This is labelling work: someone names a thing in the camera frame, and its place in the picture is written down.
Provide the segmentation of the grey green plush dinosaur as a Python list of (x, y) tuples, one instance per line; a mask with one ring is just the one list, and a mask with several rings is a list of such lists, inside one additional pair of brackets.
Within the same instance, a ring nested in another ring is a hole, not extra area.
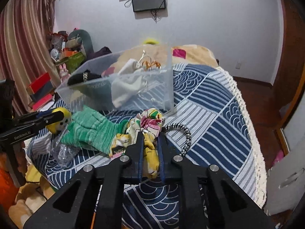
[(82, 40), (82, 51), (86, 57), (89, 57), (94, 53), (92, 39), (87, 31), (82, 29), (74, 30), (68, 35), (69, 40), (72, 40), (73, 38), (80, 38)]

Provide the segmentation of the floral yellow pink scrunchie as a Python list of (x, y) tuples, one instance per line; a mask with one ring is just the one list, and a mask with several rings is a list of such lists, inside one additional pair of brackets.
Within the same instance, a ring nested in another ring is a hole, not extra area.
[(123, 128), (115, 134), (110, 146), (109, 157), (114, 159), (123, 155), (126, 148), (136, 142), (137, 135), (140, 133), (144, 136), (143, 175), (155, 179), (159, 172), (157, 137), (164, 123), (163, 114), (156, 108), (149, 108), (138, 113), (136, 117), (123, 123)]

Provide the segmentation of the white cabinet door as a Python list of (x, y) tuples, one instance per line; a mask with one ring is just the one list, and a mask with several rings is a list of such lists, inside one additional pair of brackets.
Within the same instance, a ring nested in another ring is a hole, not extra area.
[(264, 212), (279, 214), (297, 207), (304, 194), (304, 139), (268, 172)]

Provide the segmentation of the pink bunny toy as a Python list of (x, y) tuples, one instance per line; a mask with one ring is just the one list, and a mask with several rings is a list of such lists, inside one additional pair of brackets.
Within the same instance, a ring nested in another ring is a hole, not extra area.
[(69, 71), (65, 63), (59, 66), (59, 77), (61, 82), (63, 83), (65, 80), (69, 79)]

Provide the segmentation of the clear plastic storage bin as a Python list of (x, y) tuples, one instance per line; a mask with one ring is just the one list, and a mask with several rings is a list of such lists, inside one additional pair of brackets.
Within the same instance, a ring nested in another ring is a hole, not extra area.
[(56, 92), (72, 112), (174, 107), (173, 64), (167, 45), (145, 44), (86, 61)]

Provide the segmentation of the beige fleece blanket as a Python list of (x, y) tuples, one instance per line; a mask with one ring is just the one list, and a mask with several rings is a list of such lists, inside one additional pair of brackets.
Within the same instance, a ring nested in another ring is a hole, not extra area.
[(218, 67), (218, 62), (213, 52), (206, 47), (198, 46), (196, 44), (188, 44), (172, 48), (162, 44), (145, 44), (124, 51), (119, 56), (117, 62), (115, 62), (112, 66), (119, 70), (128, 60), (139, 60), (144, 51), (149, 55), (149, 57), (152, 58), (152, 60), (156, 60), (161, 64), (167, 63), (167, 58), (169, 57), (171, 58), (173, 65), (178, 63), (186, 63), (207, 65), (213, 68)]

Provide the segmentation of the blue white patterned bedspread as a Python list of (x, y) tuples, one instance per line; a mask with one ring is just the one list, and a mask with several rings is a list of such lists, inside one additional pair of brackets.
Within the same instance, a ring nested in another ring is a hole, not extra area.
[[(262, 207), (266, 170), (253, 123), (236, 82), (221, 68), (176, 64), (174, 113), (165, 122), (191, 132), (187, 158), (201, 166), (217, 165)], [(178, 187), (160, 179), (124, 189), (122, 223), (128, 228), (177, 228)]]

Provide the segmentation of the yellow green plush ball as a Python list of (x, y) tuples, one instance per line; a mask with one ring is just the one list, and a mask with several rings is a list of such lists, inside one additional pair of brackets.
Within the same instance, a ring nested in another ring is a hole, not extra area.
[(71, 122), (71, 112), (63, 107), (58, 107), (52, 110), (52, 114), (56, 113), (56, 120), (47, 125), (46, 128), (52, 133), (52, 134), (58, 134), (62, 132), (65, 127)]

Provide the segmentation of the clear bag with grey cloth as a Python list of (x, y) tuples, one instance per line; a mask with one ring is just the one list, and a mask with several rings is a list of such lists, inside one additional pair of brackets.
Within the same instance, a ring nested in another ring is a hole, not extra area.
[(66, 134), (66, 131), (61, 132), (56, 136), (51, 143), (51, 155), (61, 167), (66, 167), (79, 153), (80, 148), (67, 145), (61, 142), (61, 139)]

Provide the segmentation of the small black wall monitor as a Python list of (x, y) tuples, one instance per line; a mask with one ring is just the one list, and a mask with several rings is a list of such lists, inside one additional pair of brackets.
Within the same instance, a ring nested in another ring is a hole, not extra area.
[(166, 9), (166, 0), (132, 0), (134, 12)]

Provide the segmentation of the green box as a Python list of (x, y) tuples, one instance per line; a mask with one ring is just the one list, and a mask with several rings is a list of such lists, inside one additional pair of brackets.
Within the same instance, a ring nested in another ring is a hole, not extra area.
[(86, 57), (82, 52), (78, 52), (67, 58), (66, 67), (68, 69), (69, 74), (72, 74), (75, 70), (80, 67), (86, 60)]

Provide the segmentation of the brown wooden door frame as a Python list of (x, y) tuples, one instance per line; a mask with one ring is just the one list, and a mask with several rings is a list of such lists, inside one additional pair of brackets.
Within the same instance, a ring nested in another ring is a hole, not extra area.
[(304, 90), (304, 18), (292, 0), (281, 0), (283, 44), (273, 85), (275, 104), (286, 108), (276, 130), (283, 129), (296, 111)]

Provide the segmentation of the green knitted cloth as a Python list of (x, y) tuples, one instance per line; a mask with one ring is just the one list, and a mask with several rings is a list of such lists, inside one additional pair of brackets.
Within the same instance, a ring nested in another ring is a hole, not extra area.
[(83, 106), (83, 110), (72, 115), (67, 132), (60, 142), (65, 145), (98, 150), (110, 153), (110, 147), (116, 134), (125, 133), (128, 120), (113, 123), (98, 111)]

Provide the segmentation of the white cloth in bin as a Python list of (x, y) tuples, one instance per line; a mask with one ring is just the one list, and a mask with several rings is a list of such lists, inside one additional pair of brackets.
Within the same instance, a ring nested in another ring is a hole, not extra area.
[(141, 72), (144, 72), (144, 67), (132, 58), (118, 72), (111, 86), (112, 103), (115, 108), (121, 107), (146, 87), (146, 81)]

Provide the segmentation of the red box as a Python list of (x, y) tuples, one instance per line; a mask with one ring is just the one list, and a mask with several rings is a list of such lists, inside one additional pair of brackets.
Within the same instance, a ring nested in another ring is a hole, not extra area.
[(29, 86), (27, 86), (27, 88), (26, 88), (27, 93), (29, 95), (35, 94), (36, 92), (38, 92), (38, 90), (40, 90), (50, 80), (51, 80), (51, 78), (50, 78), (50, 75), (49, 75), (48, 72), (42, 74), (40, 77), (35, 79), (35, 81), (30, 83)]

